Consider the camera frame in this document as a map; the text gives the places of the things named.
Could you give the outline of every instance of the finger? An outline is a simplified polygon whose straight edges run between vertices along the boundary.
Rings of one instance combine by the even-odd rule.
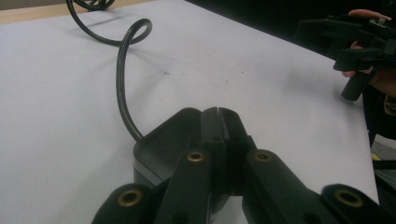
[[[353,43],[350,45],[350,48],[351,48],[351,49],[362,49],[362,47],[361,47],[360,45],[358,45],[358,41],[353,42]]]
[[[371,66],[369,69],[360,70],[360,72],[365,73],[365,74],[370,74],[372,70],[373,70],[373,67]]]
[[[348,71],[348,72],[342,72],[344,77],[354,77],[356,75],[355,71]]]
[[[389,16],[385,16],[385,15],[382,15],[381,13],[379,13],[379,12],[374,12],[374,11],[367,10],[367,9],[354,9],[354,10],[351,10],[348,13],[348,15],[350,15],[350,16],[360,16],[360,17],[366,17],[366,18],[373,18],[373,19],[385,18],[388,21],[392,20],[392,18],[389,17]]]

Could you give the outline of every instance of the screw hole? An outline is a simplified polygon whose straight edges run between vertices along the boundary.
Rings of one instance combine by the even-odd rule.
[[[255,158],[257,161],[271,161],[271,160],[272,160],[271,155],[268,155],[268,154],[266,154],[266,153],[264,153],[264,152],[259,152],[259,153],[257,153],[257,154],[254,156],[254,158]]]
[[[192,152],[187,156],[187,159],[189,161],[203,161],[205,158],[204,154],[202,154],[201,152]]]
[[[338,189],[335,192],[335,198],[348,206],[351,207],[362,207],[363,206],[363,200],[359,195],[355,194],[352,191],[346,190],[346,189]]]
[[[130,207],[138,204],[142,200],[142,191],[130,189],[124,191],[119,197],[119,204],[124,207]]]

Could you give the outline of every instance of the black cable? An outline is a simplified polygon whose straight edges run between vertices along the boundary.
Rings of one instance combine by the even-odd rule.
[[[104,44],[107,44],[107,45],[111,45],[111,46],[115,46],[115,47],[119,47],[120,46],[121,41],[119,41],[119,40],[111,40],[111,39],[107,39],[107,38],[104,38],[102,36],[99,36],[96,33],[92,32],[87,26],[85,26],[84,23],[79,19],[78,15],[76,13],[76,10],[74,9],[73,0],[66,0],[66,4],[67,4],[67,8],[69,9],[70,14],[72,15],[74,21],[76,22],[76,24],[87,35],[90,35],[92,38],[98,40],[101,43],[104,43]],[[149,35],[150,31],[151,30],[146,29],[145,32],[143,32],[141,35],[139,35],[138,37],[136,37],[135,39],[133,39],[131,41],[131,45],[144,40]]]
[[[85,2],[83,2],[83,0],[74,0],[74,1],[80,6],[82,5],[82,3],[85,4],[86,6],[88,6]],[[99,4],[97,6],[95,6],[96,9],[93,9],[93,10],[104,10],[102,7],[99,7],[99,5],[109,6],[113,2],[114,2],[114,0],[109,0],[109,2],[105,3],[102,0],[99,2]],[[134,140],[136,142],[139,141],[140,139],[143,138],[143,135],[141,132],[139,132],[139,130],[134,125],[131,115],[129,114],[128,105],[126,104],[125,80],[124,80],[125,59],[126,59],[126,53],[128,51],[128,47],[132,44],[142,41],[149,35],[149,33],[151,32],[151,29],[152,29],[151,21],[149,21],[147,19],[142,19],[140,21],[137,21],[128,29],[128,31],[125,34],[125,37],[122,39],[122,41],[111,40],[111,39],[107,39],[107,38],[97,35],[96,33],[92,32],[87,26],[84,25],[84,23],[79,19],[78,15],[76,13],[76,10],[74,9],[73,0],[66,0],[66,4],[67,4],[70,14],[72,15],[74,21],[76,22],[76,24],[87,35],[90,35],[92,38],[98,40],[101,43],[115,46],[115,47],[120,47],[119,56],[117,58],[117,77],[116,77],[117,103],[119,105],[120,115],[122,117],[122,121],[124,122],[126,129],[128,130],[128,132],[131,134],[131,136],[134,138]],[[146,30],[139,36],[134,37],[136,35],[136,33],[142,27],[146,27]]]
[[[74,0],[74,2],[89,11],[106,10],[113,5],[115,0],[91,0],[89,4],[85,0]]]
[[[134,125],[134,122],[132,121],[132,118],[128,111],[128,106],[126,104],[125,82],[124,82],[125,59],[126,59],[126,53],[128,51],[128,47],[134,41],[134,36],[136,35],[136,33],[143,26],[146,26],[145,32],[149,33],[151,31],[152,24],[151,21],[147,19],[142,19],[140,21],[137,21],[134,23],[134,25],[131,26],[131,28],[129,28],[129,30],[125,34],[125,37],[121,41],[119,56],[117,58],[117,78],[116,78],[117,103],[119,105],[120,114],[125,124],[125,127],[128,129],[129,133],[136,142],[139,141],[143,137],[143,135],[137,130],[136,126]]]

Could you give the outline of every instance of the black plastic part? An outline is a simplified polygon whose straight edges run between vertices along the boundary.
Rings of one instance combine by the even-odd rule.
[[[151,199],[148,187],[138,184],[122,186],[111,193],[96,213],[92,224],[139,224]]]
[[[210,220],[211,157],[204,150],[180,155],[155,224],[205,224]]]
[[[396,161],[373,161],[375,170],[396,170]]]
[[[307,49],[335,60],[341,49],[349,48],[367,19],[329,16],[322,20],[300,21],[294,38]]]
[[[250,150],[257,148],[237,113],[230,109],[219,108],[219,119],[227,146],[226,192],[230,196],[242,196],[245,185],[243,167],[245,157]]]
[[[396,56],[396,36],[393,39],[388,39],[385,42],[383,54],[384,58],[393,59],[393,61],[395,61],[393,57]]]
[[[191,135],[201,136],[201,111],[185,108],[134,145],[134,168],[152,186],[160,184],[172,176]]]
[[[370,74],[356,72],[356,75],[349,79],[341,92],[343,99],[350,102],[357,101],[371,77]]]
[[[202,149],[209,152],[213,160],[213,195],[225,194],[227,188],[227,146],[224,128],[220,118],[220,109],[212,107],[201,115]]]
[[[381,53],[381,49],[343,49],[339,52],[335,61],[334,70],[358,71],[369,69],[375,65],[375,58]]]
[[[140,174],[136,169],[134,169],[134,182],[145,185],[149,188],[154,188],[154,184],[151,183],[145,176]]]
[[[307,189],[285,163],[274,153],[266,150],[254,150],[247,154],[245,170],[247,189],[245,198],[248,200],[254,193],[266,213],[269,223],[292,224],[335,224],[339,223],[327,208],[319,201],[318,195]],[[247,220],[260,222],[254,204],[244,202]]]
[[[396,223],[396,219],[381,209],[373,200],[349,186],[326,186],[321,193],[321,199],[329,210],[342,220],[342,223]]]

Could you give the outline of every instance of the white table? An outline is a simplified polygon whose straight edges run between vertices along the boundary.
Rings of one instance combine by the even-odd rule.
[[[177,0],[80,16],[130,47],[126,95],[146,134],[183,107],[237,112],[258,148],[307,187],[334,183],[377,201],[361,104],[342,101],[333,61]],[[0,26],[0,223],[89,223],[111,191],[133,181],[133,138],[116,102],[118,49],[70,16]],[[246,223],[232,199],[217,223]]]

